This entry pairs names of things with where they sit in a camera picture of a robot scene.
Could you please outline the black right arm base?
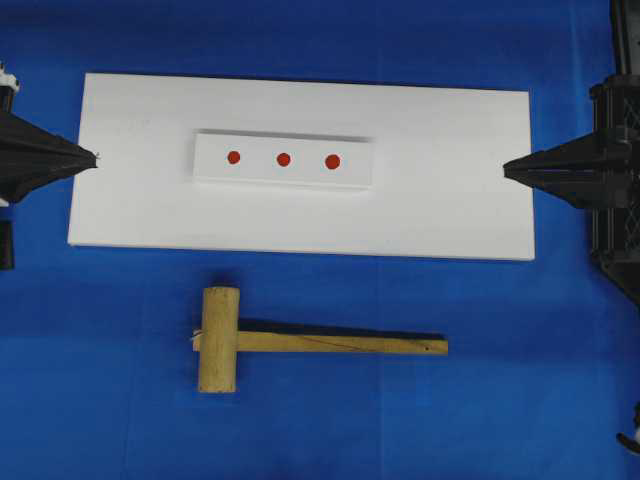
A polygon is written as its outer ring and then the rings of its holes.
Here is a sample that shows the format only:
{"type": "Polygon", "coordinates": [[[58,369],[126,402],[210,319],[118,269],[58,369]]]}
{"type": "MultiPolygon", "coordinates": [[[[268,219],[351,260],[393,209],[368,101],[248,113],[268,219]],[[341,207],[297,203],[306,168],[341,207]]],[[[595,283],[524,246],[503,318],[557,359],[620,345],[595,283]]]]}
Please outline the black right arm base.
{"type": "Polygon", "coordinates": [[[610,3],[615,73],[592,87],[594,130],[603,135],[605,191],[612,204],[592,214],[591,257],[639,303],[639,3],[610,3]]]}

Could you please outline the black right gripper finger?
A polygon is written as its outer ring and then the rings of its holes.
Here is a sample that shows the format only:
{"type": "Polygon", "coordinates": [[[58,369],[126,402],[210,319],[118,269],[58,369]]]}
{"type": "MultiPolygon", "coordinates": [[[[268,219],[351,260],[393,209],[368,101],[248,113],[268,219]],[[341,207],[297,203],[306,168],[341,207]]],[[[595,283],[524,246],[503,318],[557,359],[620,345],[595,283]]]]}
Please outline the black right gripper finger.
{"type": "Polygon", "coordinates": [[[579,209],[630,206],[630,176],[627,174],[504,170],[504,176],[556,196],[579,209]]]}
{"type": "Polygon", "coordinates": [[[606,170],[626,163],[627,130],[599,130],[557,147],[507,162],[505,172],[606,170]]]}

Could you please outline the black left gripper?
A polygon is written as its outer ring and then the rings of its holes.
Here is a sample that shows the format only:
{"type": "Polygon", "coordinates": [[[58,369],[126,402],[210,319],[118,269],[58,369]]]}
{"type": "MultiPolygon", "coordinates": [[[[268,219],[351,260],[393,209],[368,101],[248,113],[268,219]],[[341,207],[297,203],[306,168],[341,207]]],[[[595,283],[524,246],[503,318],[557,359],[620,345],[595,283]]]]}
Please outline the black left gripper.
{"type": "MultiPolygon", "coordinates": [[[[1,63],[1,160],[63,169],[2,175],[1,199],[8,203],[18,203],[35,189],[97,167],[97,156],[91,151],[11,114],[18,91],[19,81],[1,63]]],[[[1,269],[14,266],[12,223],[2,220],[1,269]]]]}

